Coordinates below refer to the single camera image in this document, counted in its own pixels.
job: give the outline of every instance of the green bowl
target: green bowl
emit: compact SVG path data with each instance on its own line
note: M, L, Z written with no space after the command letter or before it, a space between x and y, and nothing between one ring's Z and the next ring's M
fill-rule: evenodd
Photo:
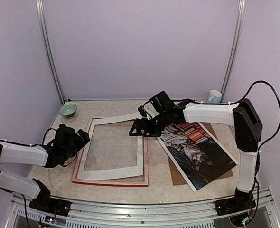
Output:
M73 117L77 110L77 106L75 104L65 104L63 105L60 110L59 114L66 118Z

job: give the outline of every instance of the table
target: table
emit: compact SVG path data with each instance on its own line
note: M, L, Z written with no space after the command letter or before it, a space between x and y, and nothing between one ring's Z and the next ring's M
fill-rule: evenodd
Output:
M52 127L58 128L66 124L76 130L86 129L89 119L93 116L112 117L131 114L137 111L143 101L76 101L77 113L71 119L57 116ZM239 150L228 126L212 124L220 143L239 161ZM46 142L54 137L50 131ZM73 184L71 182L75 162L66 168L61 166L48 169L33 166L29 178L40 180L49 188L53 196L125 204L163 204L191 202L214 199L233 195L238 182L239 166L232 169L234 176L215 180L197 192L188 185L173 186L170 175L168 157L157 139L148 138L149 186L147 188L102 187Z

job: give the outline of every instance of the white wall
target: white wall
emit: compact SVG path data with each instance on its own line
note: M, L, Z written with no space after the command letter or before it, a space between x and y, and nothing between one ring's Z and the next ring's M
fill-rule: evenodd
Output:
M206 98L221 89L237 0L48 0L47 28L70 99Z
M41 143L58 109L34 0L0 0L0 138ZM29 166L7 166L26 176ZM0 190L0 227L11 201Z
M280 0L247 0L241 39L225 100L242 97L255 80L266 80L280 97ZM273 93L257 85L249 95L263 123L263 140L277 127L279 113ZM280 132L263 147L261 185L269 187L280 213Z

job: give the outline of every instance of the white mug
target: white mug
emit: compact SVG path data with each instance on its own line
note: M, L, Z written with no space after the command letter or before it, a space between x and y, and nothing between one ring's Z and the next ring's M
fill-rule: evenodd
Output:
M211 90L208 95L208 103L220 103L222 94L217 90Z

